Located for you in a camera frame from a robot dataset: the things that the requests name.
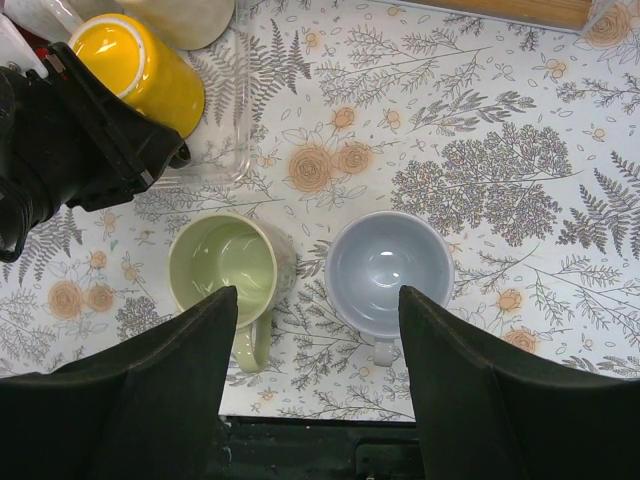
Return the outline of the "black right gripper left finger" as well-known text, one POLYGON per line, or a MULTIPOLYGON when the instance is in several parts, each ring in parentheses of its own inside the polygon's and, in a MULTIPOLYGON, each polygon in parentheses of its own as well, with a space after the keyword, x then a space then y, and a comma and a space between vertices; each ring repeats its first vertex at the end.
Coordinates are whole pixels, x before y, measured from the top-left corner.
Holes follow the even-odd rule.
POLYGON ((223 287, 52 373, 2 379, 2 478, 202 478, 236 320, 223 287))

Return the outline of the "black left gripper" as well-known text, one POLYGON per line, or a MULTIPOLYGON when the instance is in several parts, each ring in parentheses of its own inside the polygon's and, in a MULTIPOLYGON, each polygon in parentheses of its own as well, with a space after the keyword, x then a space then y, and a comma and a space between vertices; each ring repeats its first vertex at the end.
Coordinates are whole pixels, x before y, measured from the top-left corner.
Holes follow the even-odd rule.
POLYGON ((1 69, 3 263, 15 262, 31 229, 62 204, 95 211, 128 203, 167 168, 184 167, 181 135, 119 99, 67 44, 52 43, 36 55, 47 81, 1 69), (72 131, 80 152, 63 162, 72 131), (78 177, 62 179, 64 173, 78 177))

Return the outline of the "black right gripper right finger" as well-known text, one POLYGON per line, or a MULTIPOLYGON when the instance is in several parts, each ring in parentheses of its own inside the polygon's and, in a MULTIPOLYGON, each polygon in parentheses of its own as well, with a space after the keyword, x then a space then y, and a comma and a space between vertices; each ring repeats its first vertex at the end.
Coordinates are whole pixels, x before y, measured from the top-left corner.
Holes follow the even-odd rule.
POLYGON ((429 479, 635 479, 639 384, 528 353, 415 288, 399 324, 429 479))

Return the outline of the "yellow mug black handle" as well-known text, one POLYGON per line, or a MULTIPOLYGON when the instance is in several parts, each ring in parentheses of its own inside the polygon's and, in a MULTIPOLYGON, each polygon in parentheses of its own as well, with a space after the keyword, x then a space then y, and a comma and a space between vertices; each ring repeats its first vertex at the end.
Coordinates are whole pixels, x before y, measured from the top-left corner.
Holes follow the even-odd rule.
POLYGON ((204 113, 198 73, 158 35, 124 14, 101 14, 84 22, 67 45, 116 99, 105 108, 133 146, 167 141, 168 165, 186 167, 186 138, 204 113))

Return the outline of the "light green mug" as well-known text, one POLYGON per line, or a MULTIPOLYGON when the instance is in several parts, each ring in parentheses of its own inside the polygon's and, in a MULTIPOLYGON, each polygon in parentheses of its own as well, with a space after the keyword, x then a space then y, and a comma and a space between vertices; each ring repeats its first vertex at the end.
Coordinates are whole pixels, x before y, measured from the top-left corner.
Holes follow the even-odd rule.
POLYGON ((183 311, 215 291, 237 292, 231 354, 246 373, 269 361, 275 306, 293 289, 297 257, 289 238, 262 220, 223 212, 185 226, 172 244, 170 291, 183 311))

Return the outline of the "pale blue footed mug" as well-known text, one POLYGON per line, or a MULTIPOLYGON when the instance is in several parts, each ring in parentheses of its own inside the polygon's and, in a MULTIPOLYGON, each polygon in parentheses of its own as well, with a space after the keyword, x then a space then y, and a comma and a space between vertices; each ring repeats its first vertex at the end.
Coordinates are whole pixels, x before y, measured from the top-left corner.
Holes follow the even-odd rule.
POLYGON ((348 326, 373 338, 373 363, 380 367, 394 362, 400 289, 414 287, 445 307, 454 278, 441 235, 423 219, 398 211, 353 220, 338 233, 325 262, 331 305, 348 326))

